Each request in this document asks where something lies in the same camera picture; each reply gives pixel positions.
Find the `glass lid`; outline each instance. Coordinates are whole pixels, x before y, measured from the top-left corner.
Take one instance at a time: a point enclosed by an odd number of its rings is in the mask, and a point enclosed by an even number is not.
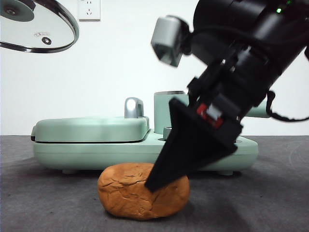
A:
[[[79,36],[70,12],[55,0],[0,0],[0,46],[33,53],[68,49]]]

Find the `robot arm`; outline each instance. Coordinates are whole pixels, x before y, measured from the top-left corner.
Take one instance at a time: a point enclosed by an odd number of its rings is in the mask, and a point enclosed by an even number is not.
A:
[[[188,85],[188,107],[169,102],[172,131],[146,187],[156,190],[235,152],[240,121],[266,95],[272,117],[298,121],[272,113],[269,88],[308,44],[308,4],[200,0],[193,33],[176,17],[158,19],[152,46],[160,60],[178,66],[182,53],[192,53],[208,67]]]

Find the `gray surface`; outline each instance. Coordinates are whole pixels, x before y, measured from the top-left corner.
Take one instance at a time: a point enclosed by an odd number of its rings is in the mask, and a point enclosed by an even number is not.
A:
[[[191,195],[174,216],[110,216],[97,194],[100,172],[64,175],[32,157],[29,136],[1,137],[2,232],[309,231],[309,136],[248,137],[256,164],[232,177],[189,176]]]

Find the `white wall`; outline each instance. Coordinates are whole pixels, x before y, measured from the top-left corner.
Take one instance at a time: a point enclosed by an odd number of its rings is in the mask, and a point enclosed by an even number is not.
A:
[[[77,0],[60,0],[76,16]],[[101,22],[79,22],[80,38],[56,54],[1,48],[1,134],[29,135],[48,118],[121,116],[127,97],[144,101],[153,126],[153,93],[185,89],[206,66],[183,57],[175,69],[159,62],[150,40],[156,19],[178,15],[192,26],[198,0],[102,0]],[[274,111],[309,115],[309,63],[301,54],[273,86]],[[244,135],[309,135],[309,122],[246,118]]]

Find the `mint green appliance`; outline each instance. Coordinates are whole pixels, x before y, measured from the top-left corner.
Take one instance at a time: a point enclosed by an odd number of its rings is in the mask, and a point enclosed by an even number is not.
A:
[[[149,128],[149,118],[143,115],[143,102],[137,98],[126,100],[125,116],[121,117],[39,121],[31,135],[34,156],[45,167],[66,174],[103,170],[123,162],[154,163],[171,130],[168,102],[173,97],[188,104],[188,96],[182,91],[154,94],[154,129]],[[248,116],[267,117],[265,108],[262,103]],[[243,137],[235,143],[238,147],[235,153],[201,170],[232,175],[234,171],[251,167],[258,156],[257,143]]]

